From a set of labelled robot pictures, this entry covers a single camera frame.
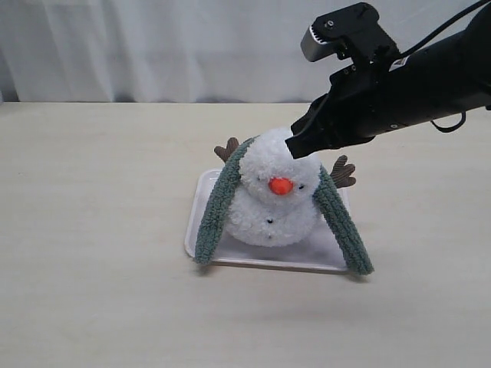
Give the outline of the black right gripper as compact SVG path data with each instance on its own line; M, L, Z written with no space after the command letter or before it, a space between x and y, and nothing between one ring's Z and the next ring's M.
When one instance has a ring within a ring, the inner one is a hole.
M389 64L355 64L330 76L331 89L291 125L285 143L294 159L338 150L414 125L414 69L403 57Z

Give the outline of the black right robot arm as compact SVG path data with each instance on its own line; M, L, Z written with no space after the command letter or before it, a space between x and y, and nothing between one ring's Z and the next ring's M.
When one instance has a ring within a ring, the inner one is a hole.
M321 15L301 42L310 62L330 55L351 63L331 75L329 91L292 124L295 158L372 141L382 134L490 106L490 3L464 10L470 23L442 40L430 34L406 51L359 2Z

